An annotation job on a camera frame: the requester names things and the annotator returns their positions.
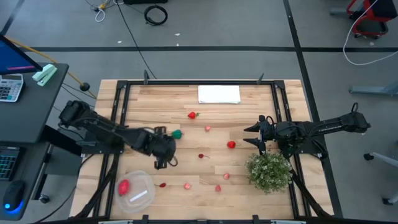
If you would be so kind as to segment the black backlit keyboard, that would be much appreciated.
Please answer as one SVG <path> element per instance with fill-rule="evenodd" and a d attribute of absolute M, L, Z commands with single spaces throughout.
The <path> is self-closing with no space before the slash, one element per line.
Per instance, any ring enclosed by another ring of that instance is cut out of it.
<path fill-rule="evenodd" d="M 11 181 L 19 162 L 19 147 L 0 146 L 0 180 Z"/>

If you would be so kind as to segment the black metal table frame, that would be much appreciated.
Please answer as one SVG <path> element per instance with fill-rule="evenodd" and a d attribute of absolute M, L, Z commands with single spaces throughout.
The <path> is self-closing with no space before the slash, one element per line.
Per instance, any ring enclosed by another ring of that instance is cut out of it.
<path fill-rule="evenodd" d="M 239 104 L 198 102 L 199 85 L 238 85 Z M 126 149 L 118 160 L 118 177 L 132 171 L 148 173 L 155 184 L 154 201 L 143 211 L 126 213 L 114 199 L 110 188 L 95 207 L 95 215 L 113 219 L 152 220 L 245 220 L 285 219 L 313 216 L 299 189 L 291 185 L 284 191 L 265 194 L 250 185 L 244 166 L 257 147 L 244 138 L 253 133 L 244 129 L 259 115 L 275 121 L 307 121 L 310 118 L 300 80 L 102 80 L 96 111 L 133 128 L 165 126 L 183 132 L 177 141 L 178 165 L 154 168 L 151 157 Z M 190 119 L 190 112 L 200 115 Z M 234 141 L 236 147 L 227 147 Z M 199 154 L 207 157 L 200 159 Z M 189 183 L 191 188 L 184 189 Z"/>

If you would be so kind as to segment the black desk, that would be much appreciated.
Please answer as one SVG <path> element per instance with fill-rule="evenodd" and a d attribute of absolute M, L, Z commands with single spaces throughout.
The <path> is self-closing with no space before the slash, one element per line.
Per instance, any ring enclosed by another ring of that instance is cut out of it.
<path fill-rule="evenodd" d="M 0 180 L 0 223 L 18 221 L 29 203 L 49 147 L 56 146 L 79 156 L 81 147 L 75 140 L 46 125 L 69 65 L 56 63 L 58 70 L 45 86 L 38 86 L 32 73 L 24 76 L 22 96 L 15 103 L 0 102 L 0 146 L 19 147 L 19 162 L 11 181 Z M 6 213 L 2 200 L 13 181 L 23 180 L 25 190 L 19 213 Z"/>

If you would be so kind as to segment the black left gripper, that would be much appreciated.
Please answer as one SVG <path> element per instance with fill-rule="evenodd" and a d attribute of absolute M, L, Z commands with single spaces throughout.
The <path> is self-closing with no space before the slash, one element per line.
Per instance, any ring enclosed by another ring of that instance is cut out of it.
<path fill-rule="evenodd" d="M 157 170 L 165 169 L 167 165 L 177 166 L 176 142 L 166 133 L 166 130 L 165 126 L 155 127 L 150 139 L 149 149 L 156 158 L 154 167 Z"/>

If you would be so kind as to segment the grey chair base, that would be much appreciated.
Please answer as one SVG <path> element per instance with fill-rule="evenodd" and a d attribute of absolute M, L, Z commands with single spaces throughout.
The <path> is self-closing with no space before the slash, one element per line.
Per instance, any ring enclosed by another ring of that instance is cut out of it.
<path fill-rule="evenodd" d="M 390 164 L 390 165 L 398 168 L 398 161 L 397 160 L 392 159 L 392 158 L 387 157 L 387 156 L 383 156 L 382 154 L 378 154 L 376 152 L 371 152 L 371 153 L 364 154 L 363 157 L 364 157 L 364 159 L 366 161 L 370 161 L 370 160 L 373 160 L 373 159 L 376 158 L 376 159 L 382 160 L 385 163 Z M 395 195 L 393 195 L 391 198 L 382 198 L 382 202 L 383 202 L 384 205 L 393 205 L 393 204 L 395 204 L 396 202 L 398 202 L 398 192 Z"/>

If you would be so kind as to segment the green artificial flowering plant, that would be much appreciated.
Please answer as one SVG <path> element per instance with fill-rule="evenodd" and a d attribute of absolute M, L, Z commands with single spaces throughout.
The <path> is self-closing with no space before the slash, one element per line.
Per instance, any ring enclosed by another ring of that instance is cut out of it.
<path fill-rule="evenodd" d="M 245 168 L 248 182 L 265 194 L 284 191 L 292 183 L 291 163 L 279 153 L 252 154 Z"/>

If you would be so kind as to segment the white folded cloth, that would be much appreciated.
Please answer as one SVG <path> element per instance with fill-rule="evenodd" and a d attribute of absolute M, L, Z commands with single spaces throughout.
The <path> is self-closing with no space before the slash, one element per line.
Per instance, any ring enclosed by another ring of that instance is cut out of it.
<path fill-rule="evenodd" d="M 206 104 L 239 104 L 238 85 L 199 85 L 198 102 Z"/>

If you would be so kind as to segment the clear plastic tupperware container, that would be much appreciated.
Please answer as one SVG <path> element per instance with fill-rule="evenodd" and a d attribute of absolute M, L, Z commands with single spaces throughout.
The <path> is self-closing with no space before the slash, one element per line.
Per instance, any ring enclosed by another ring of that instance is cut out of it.
<path fill-rule="evenodd" d="M 127 179 L 130 183 L 130 190 L 126 195 L 119 196 L 118 185 L 120 181 Z M 155 198 L 155 186 L 152 177 L 142 171 L 123 175 L 116 182 L 116 190 L 114 196 L 118 207 L 126 213 L 138 213 L 147 208 Z"/>

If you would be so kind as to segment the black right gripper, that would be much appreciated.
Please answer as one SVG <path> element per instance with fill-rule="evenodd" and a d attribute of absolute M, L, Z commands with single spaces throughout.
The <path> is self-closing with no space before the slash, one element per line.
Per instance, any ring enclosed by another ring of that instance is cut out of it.
<path fill-rule="evenodd" d="M 266 154 L 267 141 L 275 141 L 275 122 L 271 116 L 259 115 L 259 121 L 253 126 L 245 128 L 244 131 L 259 132 L 258 138 L 244 138 L 244 141 L 258 147 L 260 155 Z"/>

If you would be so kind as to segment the grey desk calculator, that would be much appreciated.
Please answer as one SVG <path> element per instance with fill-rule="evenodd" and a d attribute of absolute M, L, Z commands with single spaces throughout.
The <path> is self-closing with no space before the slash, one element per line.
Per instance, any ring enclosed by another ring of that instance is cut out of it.
<path fill-rule="evenodd" d="M 24 87 L 22 74 L 0 75 L 0 102 L 15 103 Z"/>

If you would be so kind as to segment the grey table leg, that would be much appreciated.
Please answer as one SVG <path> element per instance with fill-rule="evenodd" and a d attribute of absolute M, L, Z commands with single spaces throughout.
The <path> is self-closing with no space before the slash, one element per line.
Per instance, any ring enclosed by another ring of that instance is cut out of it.
<path fill-rule="evenodd" d="M 368 94 L 368 95 L 383 95 L 383 96 L 398 96 L 398 82 L 391 83 L 387 86 L 350 86 L 349 93 L 351 94 Z"/>

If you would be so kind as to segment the large red toy pepper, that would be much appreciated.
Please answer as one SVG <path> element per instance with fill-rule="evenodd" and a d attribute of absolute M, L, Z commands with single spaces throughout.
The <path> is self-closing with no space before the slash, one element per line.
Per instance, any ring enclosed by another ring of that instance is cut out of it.
<path fill-rule="evenodd" d="M 119 196 L 126 195 L 130 190 L 130 183 L 127 179 L 120 181 L 118 185 L 118 194 Z"/>

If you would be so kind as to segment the black computer mouse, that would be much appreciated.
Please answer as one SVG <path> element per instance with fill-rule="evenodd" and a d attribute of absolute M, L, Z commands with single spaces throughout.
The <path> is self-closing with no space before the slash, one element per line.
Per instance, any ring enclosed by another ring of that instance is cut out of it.
<path fill-rule="evenodd" d="M 6 213 L 19 213 L 23 206 L 25 183 L 23 180 L 13 181 L 6 189 L 2 207 Z"/>

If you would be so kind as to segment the black computer monitor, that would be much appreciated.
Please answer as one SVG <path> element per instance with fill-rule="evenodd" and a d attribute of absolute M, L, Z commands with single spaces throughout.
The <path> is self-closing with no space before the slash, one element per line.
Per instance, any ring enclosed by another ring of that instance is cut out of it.
<path fill-rule="evenodd" d="M 43 68 L 0 34 L 0 75 L 41 72 Z"/>

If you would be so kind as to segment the mint green stapler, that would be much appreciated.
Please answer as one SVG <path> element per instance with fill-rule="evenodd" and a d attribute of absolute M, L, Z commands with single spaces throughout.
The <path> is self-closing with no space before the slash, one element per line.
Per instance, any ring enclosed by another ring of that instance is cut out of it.
<path fill-rule="evenodd" d="M 58 68 L 55 65 L 47 64 L 41 72 L 36 72 L 32 79 L 37 82 L 38 86 L 45 86 L 57 70 Z"/>

